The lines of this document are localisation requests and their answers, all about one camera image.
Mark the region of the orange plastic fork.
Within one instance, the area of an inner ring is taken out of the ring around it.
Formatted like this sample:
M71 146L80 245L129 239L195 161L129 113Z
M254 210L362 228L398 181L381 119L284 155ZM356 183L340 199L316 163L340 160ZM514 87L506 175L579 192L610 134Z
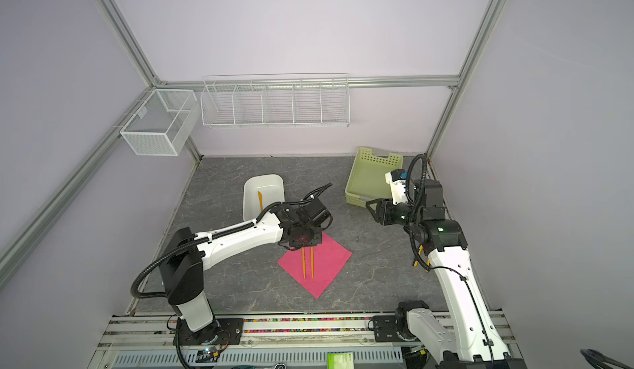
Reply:
M315 276L315 247L310 247L310 276Z

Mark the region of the orange plastic spoon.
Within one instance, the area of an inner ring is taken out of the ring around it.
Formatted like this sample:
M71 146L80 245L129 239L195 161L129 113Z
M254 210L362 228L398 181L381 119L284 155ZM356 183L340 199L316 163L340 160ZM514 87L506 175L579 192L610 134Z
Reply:
M306 279L306 255L305 255L305 248L301 249L301 269L302 269L302 276L304 279Z

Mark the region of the pink paper napkin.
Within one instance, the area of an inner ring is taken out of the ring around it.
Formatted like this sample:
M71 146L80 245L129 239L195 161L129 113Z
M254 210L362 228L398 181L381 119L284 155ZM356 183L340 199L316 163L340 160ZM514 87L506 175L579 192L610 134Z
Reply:
M352 253L344 246L323 234L322 244L315 247L315 276L310 276L310 248L305 249L306 279L302 276L301 252L287 252L277 264L315 299L319 299L341 273Z

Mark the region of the orange plastic knife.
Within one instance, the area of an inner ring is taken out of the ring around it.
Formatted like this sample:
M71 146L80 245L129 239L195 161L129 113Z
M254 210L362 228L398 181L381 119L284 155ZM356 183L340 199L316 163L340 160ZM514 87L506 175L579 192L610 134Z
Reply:
M260 211L262 211L264 209L264 198L263 198L263 194L260 191L257 191L258 194L258 199L259 199L259 208Z

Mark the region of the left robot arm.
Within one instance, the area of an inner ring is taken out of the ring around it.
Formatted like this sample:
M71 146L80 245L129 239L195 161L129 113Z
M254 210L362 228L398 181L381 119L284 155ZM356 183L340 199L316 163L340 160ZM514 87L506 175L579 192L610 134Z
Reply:
M252 220L220 230L178 230L161 256L143 269L130 286L138 300L163 298L177 315L174 342L215 344L221 322L204 293L204 272L235 255L267 244L289 252L322 243L333 215L320 200L329 182L296 202L273 202Z

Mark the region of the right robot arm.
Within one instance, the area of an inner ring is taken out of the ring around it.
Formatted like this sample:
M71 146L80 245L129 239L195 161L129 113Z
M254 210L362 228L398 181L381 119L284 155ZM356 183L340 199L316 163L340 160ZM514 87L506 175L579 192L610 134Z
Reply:
M397 329L417 339L438 368L525 368L500 336L482 297L462 227L446 215L442 184L427 177L426 154L406 169L386 173L391 197L366 203L380 225L400 225L414 260L440 283L453 331L448 332L423 302L405 302L396 311Z

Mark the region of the green plastic basket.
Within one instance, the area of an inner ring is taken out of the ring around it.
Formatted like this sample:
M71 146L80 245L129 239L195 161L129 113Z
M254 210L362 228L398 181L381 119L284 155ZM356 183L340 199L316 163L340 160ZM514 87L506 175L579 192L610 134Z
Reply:
M360 147L345 187L346 202L364 208L369 201L391 198L385 175L402 168L403 160L400 154L377 156L372 148Z

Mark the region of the white plastic tub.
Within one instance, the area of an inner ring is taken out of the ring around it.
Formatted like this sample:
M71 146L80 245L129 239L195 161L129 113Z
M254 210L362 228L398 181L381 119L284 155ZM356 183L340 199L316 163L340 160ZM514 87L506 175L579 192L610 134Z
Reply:
M244 184L243 220L255 219L260 211L257 191L262 192L264 207L274 202L284 202L284 181L280 175L268 174L251 177Z

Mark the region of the yellow blue tool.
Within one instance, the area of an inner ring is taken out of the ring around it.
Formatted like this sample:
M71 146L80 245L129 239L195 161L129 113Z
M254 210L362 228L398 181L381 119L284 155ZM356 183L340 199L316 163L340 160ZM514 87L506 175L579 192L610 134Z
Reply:
M424 256L424 246L422 244L418 244L416 246L416 250L414 252L414 268L422 268L426 273L429 272L430 261Z

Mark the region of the green box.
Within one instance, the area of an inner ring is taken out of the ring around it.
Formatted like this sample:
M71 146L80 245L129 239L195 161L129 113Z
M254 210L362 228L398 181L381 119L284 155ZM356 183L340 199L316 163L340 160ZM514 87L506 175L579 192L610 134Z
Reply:
M328 369L355 369L352 352L329 352L327 354Z

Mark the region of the white mesh box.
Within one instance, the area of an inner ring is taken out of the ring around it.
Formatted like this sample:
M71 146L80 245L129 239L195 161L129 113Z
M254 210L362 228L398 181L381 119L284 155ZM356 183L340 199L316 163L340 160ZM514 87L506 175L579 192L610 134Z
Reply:
M121 136L139 156L177 157L200 117L193 90L155 89L122 126Z

